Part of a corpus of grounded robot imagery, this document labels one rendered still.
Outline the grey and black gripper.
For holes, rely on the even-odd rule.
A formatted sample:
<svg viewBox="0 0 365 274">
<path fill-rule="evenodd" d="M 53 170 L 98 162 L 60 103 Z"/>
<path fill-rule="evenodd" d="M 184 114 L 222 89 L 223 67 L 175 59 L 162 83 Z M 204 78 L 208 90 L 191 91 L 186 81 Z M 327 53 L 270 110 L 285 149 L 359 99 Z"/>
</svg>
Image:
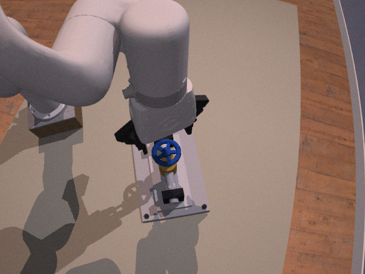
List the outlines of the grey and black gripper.
<svg viewBox="0 0 365 274">
<path fill-rule="evenodd" d="M 135 144 L 145 155 L 148 153 L 145 144 L 153 143 L 182 129 L 185 129 L 188 135 L 192 134 L 196 117 L 209 102 L 206 95 L 194 95 L 189 79 L 184 97 L 171 107 L 149 108 L 135 100 L 136 98 L 129 98 L 131 120 L 115 133 L 115 138 L 118 142 Z"/>
</svg>

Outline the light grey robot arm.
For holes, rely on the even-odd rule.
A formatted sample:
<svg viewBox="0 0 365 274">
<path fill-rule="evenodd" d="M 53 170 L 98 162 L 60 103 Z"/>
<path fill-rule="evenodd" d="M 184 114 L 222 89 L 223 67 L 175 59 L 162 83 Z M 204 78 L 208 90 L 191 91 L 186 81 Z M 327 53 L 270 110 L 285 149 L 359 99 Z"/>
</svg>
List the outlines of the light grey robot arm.
<svg viewBox="0 0 365 274">
<path fill-rule="evenodd" d="M 186 10 L 173 0 L 77 0 L 49 48 L 0 4 L 0 98 L 20 93 L 41 120 L 67 105 L 93 105 L 108 92 L 123 52 L 125 99 L 171 107 L 187 90 L 189 28 Z"/>
</svg>

